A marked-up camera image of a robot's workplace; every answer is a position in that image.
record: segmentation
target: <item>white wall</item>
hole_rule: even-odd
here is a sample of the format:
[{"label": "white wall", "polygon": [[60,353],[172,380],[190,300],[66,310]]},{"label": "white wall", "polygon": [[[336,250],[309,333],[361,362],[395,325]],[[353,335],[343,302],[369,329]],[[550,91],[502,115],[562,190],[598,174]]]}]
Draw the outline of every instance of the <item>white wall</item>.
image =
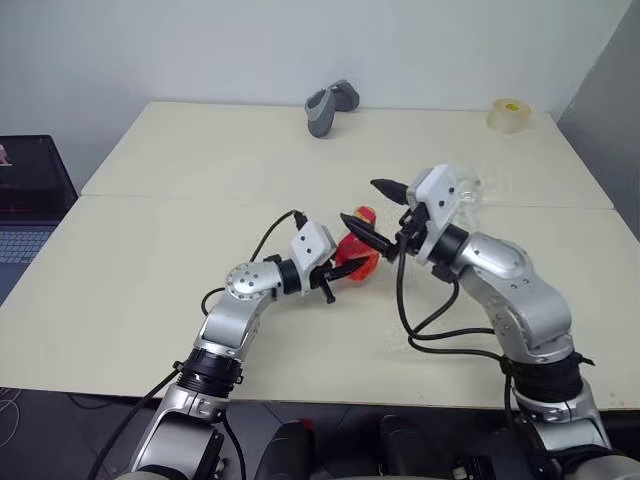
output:
[{"label": "white wall", "polygon": [[629,0],[0,0],[0,133],[51,133],[82,185],[150,99],[556,118]]}]

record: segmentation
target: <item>white cord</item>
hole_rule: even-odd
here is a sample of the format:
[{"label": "white cord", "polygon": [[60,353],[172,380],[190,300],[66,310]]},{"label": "white cord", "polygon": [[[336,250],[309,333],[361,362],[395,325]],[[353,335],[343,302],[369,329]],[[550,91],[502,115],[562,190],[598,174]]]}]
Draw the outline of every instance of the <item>white cord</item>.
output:
[{"label": "white cord", "polygon": [[[0,390],[0,397],[4,397],[10,391],[11,390],[8,389],[8,388],[1,389]],[[20,424],[20,407],[16,403],[16,400],[18,399],[18,397],[20,396],[21,393],[22,393],[22,390],[16,390],[16,393],[13,395],[13,398],[10,398],[8,400],[7,399],[0,400],[0,405],[1,405],[0,406],[0,413],[4,412],[10,406],[13,406],[13,408],[16,409],[16,423],[13,426],[13,429],[11,430],[11,433],[9,434],[9,437],[7,437],[6,440],[4,440],[2,443],[0,443],[0,448],[4,447],[6,444],[8,444],[11,441],[11,439],[15,436],[16,432],[18,431],[18,425]]]}]

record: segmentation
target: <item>laptop keyboard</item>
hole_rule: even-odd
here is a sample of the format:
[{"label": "laptop keyboard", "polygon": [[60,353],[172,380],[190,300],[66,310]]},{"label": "laptop keyboard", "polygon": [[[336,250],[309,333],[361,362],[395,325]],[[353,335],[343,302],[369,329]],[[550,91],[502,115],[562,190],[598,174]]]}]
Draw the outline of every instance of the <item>laptop keyboard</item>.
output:
[{"label": "laptop keyboard", "polygon": [[1,231],[0,263],[31,263],[51,232]]}]

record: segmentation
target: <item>floor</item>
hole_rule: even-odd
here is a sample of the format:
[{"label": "floor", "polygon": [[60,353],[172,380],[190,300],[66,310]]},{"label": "floor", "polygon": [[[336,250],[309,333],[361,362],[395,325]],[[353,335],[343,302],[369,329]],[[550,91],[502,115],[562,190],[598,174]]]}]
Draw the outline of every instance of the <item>floor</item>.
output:
[{"label": "floor", "polygon": [[[75,397],[86,407],[104,404],[101,399]],[[96,453],[129,406],[110,404],[85,410],[74,405],[63,393],[22,391],[16,400],[20,423],[11,441],[0,448],[0,479],[85,479]],[[152,410],[143,410],[134,418],[107,458],[99,478],[115,478],[126,471],[131,454]],[[352,475],[376,475],[377,465],[370,455],[377,421],[396,413],[413,419],[428,436],[437,439],[444,464],[453,460],[451,452],[491,452],[502,457],[498,478],[513,478],[507,471],[521,469],[523,460],[510,452],[510,443],[501,434],[502,413],[460,409],[429,409],[360,405],[319,405],[296,403],[232,403],[229,421],[244,450],[248,478],[252,479],[264,448],[284,422],[307,418],[316,432],[319,464],[314,480]],[[15,409],[0,413],[0,444],[15,424]],[[239,479],[237,457],[230,442],[225,442],[223,457],[229,459],[225,480]],[[443,466],[434,466],[434,474],[447,475]]]}]

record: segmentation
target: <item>table surface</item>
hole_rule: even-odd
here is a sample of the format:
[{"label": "table surface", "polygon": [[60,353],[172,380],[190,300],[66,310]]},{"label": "table surface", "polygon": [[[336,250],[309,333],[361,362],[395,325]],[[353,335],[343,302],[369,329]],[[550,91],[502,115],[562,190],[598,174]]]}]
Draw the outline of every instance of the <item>table surface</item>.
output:
[{"label": "table surface", "polygon": [[[385,211],[390,233],[400,210]],[[0,308],[0,385],[140,396],[183,359],[200,328],[199,302],[245,261],[279,203],[228,205],[187,198],[81,197]],[[336,237],[336,211],[308,208]],[[477,226],[522,245],[565,296],[600,408],[640,408],[639,247],[607,209],[483,206]],[[293,225],[264,253],[286,254]],[[449,295],[409,262],[408,312],[423,317]],[[337,302],[292,296],[264,314],[236,399],[499,407],[503,375],[491,360],[410,350],[397,317],[394,268],[363,285],[341,281]],[[467,295],[438,328],[487,326]],[[457,345],[497,350],[495,339]]]},{"label": "table surface", "polygon": [[533,114],[515,135],[485,118],[360,109],[336,114],[329,137],[316,139],[300,107],[151,103],[82,193],[249,205],[338,196],[351,207],[371,178],[410,182],[451,163],[480,178],[486,204],[612,208],[548,115]]}]

